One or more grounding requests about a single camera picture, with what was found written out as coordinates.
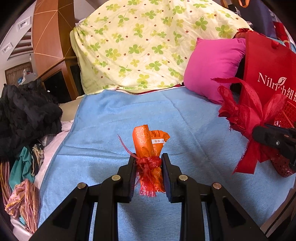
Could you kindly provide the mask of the orange wrapper bundle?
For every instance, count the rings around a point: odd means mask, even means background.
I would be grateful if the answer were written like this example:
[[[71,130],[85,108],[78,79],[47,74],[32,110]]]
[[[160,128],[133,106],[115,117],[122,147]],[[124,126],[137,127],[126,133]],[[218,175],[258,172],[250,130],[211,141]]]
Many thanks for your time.
[[[156,197],[158,192],[165,192],[160,158],[161,151],[170,135],[160,130],[149,130],[148,125],[133,129],[132,138],[135,153],[132,153],[118,137],[122,146],[136,159],[137,183],[140,184],[140,195]]]

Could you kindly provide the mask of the red ribbon bow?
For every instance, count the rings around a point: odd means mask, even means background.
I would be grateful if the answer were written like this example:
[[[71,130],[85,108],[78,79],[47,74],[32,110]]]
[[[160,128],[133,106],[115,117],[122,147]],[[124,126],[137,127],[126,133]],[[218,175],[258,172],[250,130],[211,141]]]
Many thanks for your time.
[[[212,80],[222,84],[218,87],[218,92],[223,99],[219,116],[225,117],[229,121],[231,129],[240,132],[248,139],[245,153],[233,172],[253,174],[257,162],[262,163],[271,160],[276,157],[278,151],[255,141],[252,137],[252,131],[257,126],[273,123],[285,107],[287,97],[281,93],[275,93],[265,105],[262,105],[255,89],[244,80],[236,77],[213,78]],[[239,101],[236,102],[231,90],[223,86],[226,83],[241,83],[245,95],[241,96]]]

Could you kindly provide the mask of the light blue blanket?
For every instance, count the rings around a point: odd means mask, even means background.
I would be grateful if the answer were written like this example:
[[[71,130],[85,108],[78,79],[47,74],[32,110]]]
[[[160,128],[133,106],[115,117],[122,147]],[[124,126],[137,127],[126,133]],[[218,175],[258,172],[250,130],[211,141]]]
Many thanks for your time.
[[[44,222],[79,182],[99,184],[139,158],[165,152],[197,182],[219,182],[262,225],[293,188],[295,177],[281,177],[270,161],[254,174],[234,169],[248,140],[229,128],[213,104],[184,87],[130,95],[105,90],[81,101],[72,128],[41,185]]]

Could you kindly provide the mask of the red Nilrich paper bag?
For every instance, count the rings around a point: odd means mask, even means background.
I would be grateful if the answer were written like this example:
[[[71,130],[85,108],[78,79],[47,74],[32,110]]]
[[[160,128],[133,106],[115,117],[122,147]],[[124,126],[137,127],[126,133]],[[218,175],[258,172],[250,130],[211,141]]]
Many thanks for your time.
[[[255,89],[262,104],[281,93],[295,105],[296,54],[257,32],[246,33],[245,39],[244,81]]]

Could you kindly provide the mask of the colourful clothes pile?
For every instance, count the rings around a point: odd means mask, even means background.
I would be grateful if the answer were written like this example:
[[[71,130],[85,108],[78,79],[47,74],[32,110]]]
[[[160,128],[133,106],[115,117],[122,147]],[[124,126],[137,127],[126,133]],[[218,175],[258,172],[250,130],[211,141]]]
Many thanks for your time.
[[[1,163],[1,193],[4,210],[17,219],[30,233],[35,233],[39,222],[40,196],[34,185],[35,177],[44,161],[44,146],[23,147],[12,168]]]

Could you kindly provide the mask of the dark red gift box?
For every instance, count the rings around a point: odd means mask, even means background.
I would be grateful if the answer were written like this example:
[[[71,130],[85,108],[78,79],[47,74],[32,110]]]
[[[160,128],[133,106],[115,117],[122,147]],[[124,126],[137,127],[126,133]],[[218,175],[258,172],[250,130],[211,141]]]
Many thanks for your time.
[[[277,39],[281,40],[286,47],[290,49],[290,39],[288,38],[287,32],[283,23],[273,22],[276,32]]]

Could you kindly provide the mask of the pink pillow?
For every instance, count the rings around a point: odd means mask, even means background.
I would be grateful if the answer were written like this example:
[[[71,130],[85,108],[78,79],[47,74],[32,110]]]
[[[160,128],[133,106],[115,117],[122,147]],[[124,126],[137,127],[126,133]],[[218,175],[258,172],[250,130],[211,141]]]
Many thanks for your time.
[[[221,84],[213,79],[235,77],[245,52],[244,38],[198,38],[185,69],[185,87],[215,104],[221,104],[223,99],[218,92]]]

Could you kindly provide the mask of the black clothes pile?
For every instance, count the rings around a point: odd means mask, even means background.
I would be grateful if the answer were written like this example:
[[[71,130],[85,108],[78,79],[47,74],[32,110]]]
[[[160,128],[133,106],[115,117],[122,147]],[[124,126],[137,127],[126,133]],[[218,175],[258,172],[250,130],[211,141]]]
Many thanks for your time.
[[[1,93],[1,162],[13,161],[24,146],[60,133],[62,113],[41,80],[18,87],[5,84]]]

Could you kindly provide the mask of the navy blue bag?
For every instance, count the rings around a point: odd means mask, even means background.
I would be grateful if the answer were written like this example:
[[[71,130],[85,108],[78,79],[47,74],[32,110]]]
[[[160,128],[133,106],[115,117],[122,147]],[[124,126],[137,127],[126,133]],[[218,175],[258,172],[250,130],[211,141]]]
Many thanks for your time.
[[[253,30],[267,37],[276,38],[273,18],[270,15],[269,8],[257,0],[232,1],[240,11],[241,17],[253,24]]]

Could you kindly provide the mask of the green clover quilt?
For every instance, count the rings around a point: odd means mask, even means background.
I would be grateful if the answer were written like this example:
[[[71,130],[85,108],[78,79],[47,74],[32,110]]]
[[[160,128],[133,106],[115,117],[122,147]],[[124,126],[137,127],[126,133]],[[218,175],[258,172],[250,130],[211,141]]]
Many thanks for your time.
[[[183,82],[201,39],[231,39],[248,23],[214,1],[107,1],[70,33],[85,94],[143,93]]]

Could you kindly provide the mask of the brown wooden pillar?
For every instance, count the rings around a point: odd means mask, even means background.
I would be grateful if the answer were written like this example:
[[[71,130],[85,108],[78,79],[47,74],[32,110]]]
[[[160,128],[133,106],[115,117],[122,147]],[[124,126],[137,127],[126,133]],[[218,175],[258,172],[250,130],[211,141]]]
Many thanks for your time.
[[[77,57],[70,42],[75,27],[74,1],[37,1],[33,16],[32,41],[38,78],[45,81],[62,74],[66,93],[71,100],[79,96],[71,67]]]

